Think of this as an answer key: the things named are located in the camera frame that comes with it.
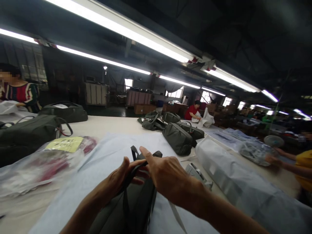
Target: window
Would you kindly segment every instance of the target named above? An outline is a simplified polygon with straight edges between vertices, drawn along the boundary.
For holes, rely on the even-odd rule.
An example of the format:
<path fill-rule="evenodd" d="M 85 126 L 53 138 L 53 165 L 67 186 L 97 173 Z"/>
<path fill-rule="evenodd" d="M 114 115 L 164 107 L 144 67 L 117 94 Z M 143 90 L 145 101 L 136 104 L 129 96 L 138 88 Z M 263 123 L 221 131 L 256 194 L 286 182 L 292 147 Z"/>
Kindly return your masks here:
<path fill-rule="evenodd" d="M 245 102 L 240 102 L 237 109 L 242 110 L 245 104 Z"/>
<path fill-rule="evenodd" d="M 201 102 L 210 102 L 210 96 L 208 92 L 203 91 L 201 96 Z"/>
<path fill-rule="evenodd" d="M 168 91 L 166 91 L 166 96 L 168 95 L 171 98 L 182 98 L 182 93 L 183 93 L 183 89 L 184 86 L 182 86 L 179 90 L 173 92 L 173 93 L 168 93 Z"/>
<path fill-rule="evenodd" d="M 125 83 L 125 85 L 126 85 L 126 90 L 127 90 L 127 89 L 130 89 L 130 87 L 133 86 L 133 80 L 131 80 L 131 79 L 125 79 L 125 80 L 124 80 L 124 83 Z"/>
<path fill-rule="evenodd" d="M 232 101 L 231 98 L 226 97 L 225 100 L 224 100 L 223 106 L 230 105 L 230 104 L 231 104 L 231 101 Z"/>

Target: yellow shirt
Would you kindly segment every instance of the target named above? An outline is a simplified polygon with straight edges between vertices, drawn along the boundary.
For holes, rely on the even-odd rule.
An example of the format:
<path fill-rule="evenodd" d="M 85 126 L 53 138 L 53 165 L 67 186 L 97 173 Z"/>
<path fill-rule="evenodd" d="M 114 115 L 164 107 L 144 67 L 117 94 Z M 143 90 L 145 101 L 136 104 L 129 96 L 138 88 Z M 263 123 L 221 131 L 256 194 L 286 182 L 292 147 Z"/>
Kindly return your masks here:
<path fill-rule="evenodd" d="M 296 157 L 296 166 L 312 169 L 312 150 L 298 154 Z M 312 179 L 298 175 L 296 175 L 296 179 L 305 190 L 312 192 Z"/>

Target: duffel bag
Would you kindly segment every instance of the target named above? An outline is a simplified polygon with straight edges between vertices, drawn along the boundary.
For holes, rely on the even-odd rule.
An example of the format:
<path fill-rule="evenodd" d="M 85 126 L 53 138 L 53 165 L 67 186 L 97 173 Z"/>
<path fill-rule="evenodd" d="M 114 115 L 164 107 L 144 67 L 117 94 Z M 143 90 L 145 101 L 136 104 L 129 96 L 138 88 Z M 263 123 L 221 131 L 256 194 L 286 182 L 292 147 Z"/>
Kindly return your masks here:
<path fill-rule="evenodd" d="M 144 159 L 134 146 L 131 147 L 131 151 L 134 161 Z M 157 151 L 153 156 L 161 158 L 162 153 Z M 140 178 L 144 180 L 144 184 L 140 186 L 131 184 L 137 170 L 146 165 L 147 162 L 138 165 L 127 175 L 121 191 L 98 213 L 89 234 L 147 233 L 156 199 L 156 189 L 151 178 Z"/>
<path fill-rule="evenodd" d="M 56 115 L 64 119 L 67 123 L 83 122 L 88 120 L 87 112 L 81 105 L 70 101 L 60 101 L 44 106 L 38 115 Z"/>
<path fill-rule="evenodd" d="M 198 128 L 192 127 L 192 124 L 190 122 L 187 122 L 187 121 L 183 123 L 177 122 L 176 124 L 179 125 L 181 128 L 183 128 L 185 131 L 187 131 L 191 135 L 191 137 L 193 138 L 193 141 L 192 141 L 193 147 L 196 147 L 197 145 L 196 140 L 202 139 L 205 137 L 204 131 Z"/>
<path fill-rule="evenodd" d="M 186 156 L 191 153 L 193 138 L 176 123 L 169 123 L 162 134 L 177 155 Z"/>
<path fill-rule="evenodd" d="M 162 115 L 158 113 L 157 111 L 152 111 L 150 113 L 147 113 L 144 118 L 138 118 L 137 119 L 140 124 L 142 124 L 142 127 L 155 131 L 155 130 L 164 130 L 166 127 L 166 123 L 162 120 Z"/>
<path fill-rule="evenodd" d="M 164 121 L 166 121 L 167 123 L 177 123 L 181 120 L 181 117 L 178 116 L 176 113 L 174 112 L 165 112 L 163 114 L 163 118 Z"/>
<path fill-rule="evenodd" d="M 68 124 L 67 126 L 72 134 L 71 127 Z M 10 165 L 34 153 L 44 143 L 59 138 L 60 132 L 62 133 L 60 118 L 55 115 L 40 115 L 8 128 L 2 127 L 0 167 Z"/>

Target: ceiling light fixture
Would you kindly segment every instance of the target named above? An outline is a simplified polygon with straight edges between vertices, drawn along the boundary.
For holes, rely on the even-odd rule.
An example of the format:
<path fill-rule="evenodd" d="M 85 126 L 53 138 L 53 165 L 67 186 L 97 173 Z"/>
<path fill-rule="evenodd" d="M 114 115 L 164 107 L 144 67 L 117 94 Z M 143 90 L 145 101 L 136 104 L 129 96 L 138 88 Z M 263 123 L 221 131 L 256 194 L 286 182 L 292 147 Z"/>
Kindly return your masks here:
<path fill-rule="evenodd" d="M 107 59 L 103 59 L 103 58 L 100 58 L 100 57 L 97 57 L 97 56 L 94 56 L 94 55 L 90 55 L 90 54 L 86 54 L 86 53 L 83 53 L 83 52 L 80 52 L 80 51 L 77 51 L 77 50 L 69 49 L 69 48 L 66 48 L 66 47 L 63 47 L 63 46 L 57 45 L 57 48 L 60 49 L 60 50 L 72 53 L 72 54 L 80 55 L 80 56 L 83 56 L 83 57 L 86 57 L 86 58 L 91 58 L 91 59 L 94 59 L 94 60 L 97 60 L 97 61 L 101 61 L 101 62 L 108 63 L 108 64 L 111 64 L 111 65 L 114 65 L 114 66 L 122 67 L 122 68 L 125 68 L 125 69 L 128 69 L 128 70 L 132 70 L 132 71 L 135 71 L 135 72 L 140 72 L 140 73 L 143 73 L 143 74 L 146 74 L 146 75 L 150 75 L 151 74 L 149 71 L 144 71 L 144 70 L 141 70 L 141 69 L 138 69 L 138 68 L 130 67 L 130 66 L 127 66 L 127 65 L 124 65 L 124 64 L 121 64 L 121 63 L 113 62 L 113 61 L 110 61 L 110 60 L 107 60 Z"/>
<path fill-rule="evenodd" d="M 265 107 L 265 106 L 261 106 L 261 105 L 256 105 L 256 106 L 258 106 L 258 107 L 262 107 L 262 108 L 264 108 L 264 109 L 268 109 L 268 110 L 271 110 L 271 108 L 268 108 L 268 107 Z"/>
<path fill-rule="evenodd" d="M 282 111 L 279 111 L 279 113 L 281 113 L 281 114 L 285 114 L 285 115 L 289 115 L 288 113 L 286 113 L 286 112 L 282 112 Z"/>
<path fill-rule="evenodd" d="M 204 86 L 202 86 L 201 88 L 202 88 L 203 90 L 208 91 L 208 92 L 212 92 L 212 93 L 215 93 L 215 94 L 219 94 L 219 95 L 221 95 L 221 96 L 225 96 L 225 94 L 223 94 L 223 93 L 219 93 L 219 92 L 214 91 L 214 90 L 212 90 L 212 89 L 208 89 L 208 88 L 206 88 L 206 87 L 204 87 Z"/>
<path fill-rule="evenodd" d="M 278 100 L 268 91 L 266 91 L 265 89 L 261 91 L 264 95 L 266 95 L 267 97 L 269 97 L 273 102 L 278 102 Z"/>
<path fill-rule="evenodd" d="M 202 71 L 211 74 L 215 77 L 218 77 L 226 82 L 229 82 L 239 88 L 242 88 L 248 92 L 260 92 L 261 89 L 258 89 L 257 87 L 237 78 L 236 76 L 233 76 L 232 74 L 218 68 L 215 64 L 215 60 L 211 60 L 209 62 L 206 62 L 205 65 L 201 68 Z"/>
<path fill-rule="evenodd" d="M 24 35 L 21 35 L 21 34 L 18 34 L 18 33 L 13 33 L 13 32 L 10 32 L 10 31 L 4 30 L 4 29 L 0 29 L 0 34 L 7 35 L 7 36 L 10 36 L 10 37 L 14 37 L 14 38 L 17 38 L 17 39 L 21 39 L 21 40 L 24 40 L 24 41 L 28 41 L 28 42 L 31 42 L 31 43 L 38 44 L 31 37 L 27 37 L 27 36 L 24 36 Z"/>
<path fill-rule="evenodd" d="M 173 79 L 173 78 L 169 78 L 169 77 L 166 77 L 166 76 L 160 75 L 159 78 L 164 79 L 164 80 L 168 80 L 168 81 L 171 81 L 171 82 L 175 82 L 175 83 L 178 83 L 178 84 L 182 84 L 182 85 L 185 85 L 185 86 L 189 86 L 189 87 L 192 87 L 192 88 L 200 89 L 199 86 L 196 86 L 196 85 L 193 85 L 193 84 L 189 84 L 189 83 L 185 83 L 183 81 L 176 80 L 176 79 Z"/>
<path fill-rule="evenodd" d="M 180 62 L 193 61 L 194 56 L 170 41 L 156 35 L 134 21 L 96 1 L 45 0 L 109 30 L 128 37 Z"/>

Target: striped sweater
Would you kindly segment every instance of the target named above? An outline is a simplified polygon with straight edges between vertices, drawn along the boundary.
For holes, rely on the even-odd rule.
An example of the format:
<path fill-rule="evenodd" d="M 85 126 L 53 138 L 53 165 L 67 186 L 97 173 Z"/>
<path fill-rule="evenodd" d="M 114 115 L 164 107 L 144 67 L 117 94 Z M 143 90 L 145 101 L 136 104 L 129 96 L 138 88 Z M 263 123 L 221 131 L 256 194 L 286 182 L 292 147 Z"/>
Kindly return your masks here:
<path fill-rule="evenodd" d="M 4 84 L 0 86 L 0 99 L 24 103 L 29 112 L 38 113 L 41 110 L 38 101 L 39 89 L 33 83 L 27 83 L 19 87 Z"/>

